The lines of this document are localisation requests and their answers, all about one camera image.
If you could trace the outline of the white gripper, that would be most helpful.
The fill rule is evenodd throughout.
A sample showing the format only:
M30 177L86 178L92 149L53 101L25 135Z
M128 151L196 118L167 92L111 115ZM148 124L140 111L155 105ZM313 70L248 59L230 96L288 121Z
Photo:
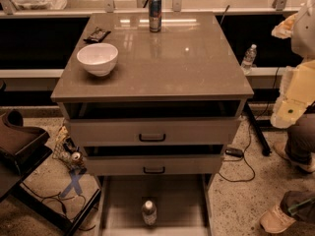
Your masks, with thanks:
M292 14L275 26L272 36L292 37L297 14ZM292 71L292 78L284 97L279 97L273 108L271 124L280 129L294 125L306 108L315 101L315 60L304 62Z

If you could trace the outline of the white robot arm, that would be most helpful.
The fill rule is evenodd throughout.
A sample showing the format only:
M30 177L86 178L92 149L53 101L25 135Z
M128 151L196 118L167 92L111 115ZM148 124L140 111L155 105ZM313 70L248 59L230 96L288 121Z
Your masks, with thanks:
M315 101L315 0L307 0L296 14L274 27L272 36L290 37L292 52L302 57L295 68L285 68L273 108L271 124L286 129Z

